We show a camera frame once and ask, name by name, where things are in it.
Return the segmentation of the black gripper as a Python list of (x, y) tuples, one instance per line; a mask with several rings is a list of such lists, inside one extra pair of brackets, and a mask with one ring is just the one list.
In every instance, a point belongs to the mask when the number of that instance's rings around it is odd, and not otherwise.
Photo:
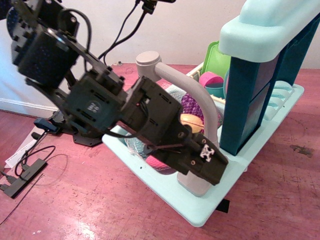
[(229, 163), (219, 148), (180, 122), (182, 105), (143, 76), (128, 90), (119, 125), (146, 145), (146, 153), (186, 175), (217, 185)]

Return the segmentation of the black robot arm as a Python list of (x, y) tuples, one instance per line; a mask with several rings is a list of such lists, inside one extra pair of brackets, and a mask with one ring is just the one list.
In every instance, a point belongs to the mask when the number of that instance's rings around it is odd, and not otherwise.
[(112, 128), (119, 125), (145, 144), (146, 154), (176, 171), (220, 182), (228, 159), (214, 141), (182, 124), (182, 105), (146, 76), (125, 91), (124, 78), (78, 43), (73, 9), (56, 0), (3, 0), (0, 8), (12, 63), (71, 128), (86, 137), (116, 137)]

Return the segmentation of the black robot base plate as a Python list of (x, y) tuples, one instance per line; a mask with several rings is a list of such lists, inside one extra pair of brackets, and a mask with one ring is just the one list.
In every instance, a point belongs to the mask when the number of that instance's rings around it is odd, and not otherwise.
[(52, 116), (48, 118), (48, 121), (58, 128), (58, 133), (72, 135), (75, 144), (95, 147), (102, 143), (102, 133), (96, 131), (89, 135), (80, 133), (79, 130), (66, 122), (64, 115), (60, 110), (54, 111)]

